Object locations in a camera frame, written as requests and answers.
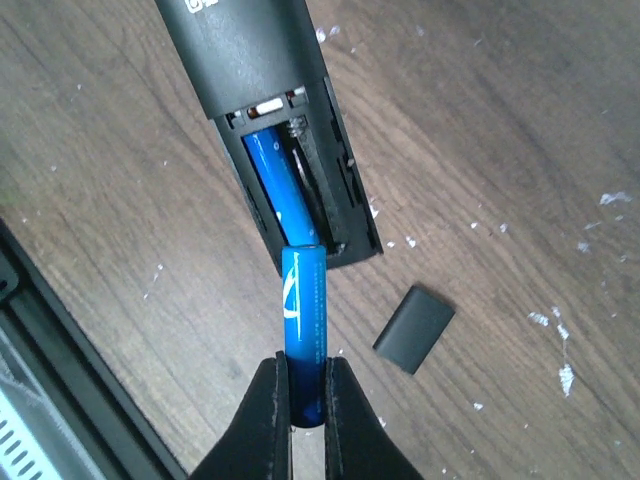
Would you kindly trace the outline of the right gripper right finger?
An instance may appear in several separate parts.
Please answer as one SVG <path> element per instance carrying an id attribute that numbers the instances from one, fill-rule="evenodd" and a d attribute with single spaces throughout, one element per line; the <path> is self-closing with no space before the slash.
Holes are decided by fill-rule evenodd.
<path id="1" fill-rule="evenodd" d="M 324 424 L 327 479 L 420 479 L 382 427 L 343 357 L 326 365 Z"/>

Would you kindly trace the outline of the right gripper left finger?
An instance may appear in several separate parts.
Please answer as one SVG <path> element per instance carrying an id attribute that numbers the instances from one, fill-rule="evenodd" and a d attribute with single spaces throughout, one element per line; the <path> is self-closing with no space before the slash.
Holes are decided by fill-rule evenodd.
<path id="1" fill-rule="evenodd" d="M 261 361 L 229 427 L 189 477 L 293 477 L 289 377 L 282 351 Z"/>

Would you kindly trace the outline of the black battery cover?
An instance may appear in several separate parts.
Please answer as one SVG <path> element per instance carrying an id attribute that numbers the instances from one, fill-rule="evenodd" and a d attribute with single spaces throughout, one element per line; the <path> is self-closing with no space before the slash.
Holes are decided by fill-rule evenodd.
<path id="1" fill-rule="evenodd" d="M 414 375 L 453 319 L 455 309 L 422 285 L 413 285 L 373 344 L 374 351 Z"/>

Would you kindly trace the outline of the blue battery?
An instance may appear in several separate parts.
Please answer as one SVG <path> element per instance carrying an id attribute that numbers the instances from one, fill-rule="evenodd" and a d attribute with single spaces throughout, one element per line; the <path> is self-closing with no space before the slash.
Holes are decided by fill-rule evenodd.
<path id="1" fill-rule="evenodd" d="M 243 137 L 243 142 L 291 246 L 319 245 L 320 239 L 275 127 Z"/>
<path id="2" fill-rule="evenodd" d="M 315 428 L 325 421 L 328 358 L 326 250 L 320 245 L 282 251 L 284 354 L 289 375 L 291 423 Z"/>

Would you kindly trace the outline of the black remote control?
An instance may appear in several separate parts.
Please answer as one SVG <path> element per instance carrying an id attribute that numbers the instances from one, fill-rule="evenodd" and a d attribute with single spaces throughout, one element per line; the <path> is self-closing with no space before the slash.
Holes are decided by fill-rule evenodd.
<path id="1" fill-rule="evenodd" d="M 328 267 L 381 254 L 306 3 L 161 1 L 157 7 L 272 260 L 279 262 L 291 245 L 243 142 L 269 127 L 288 150 Z"/>

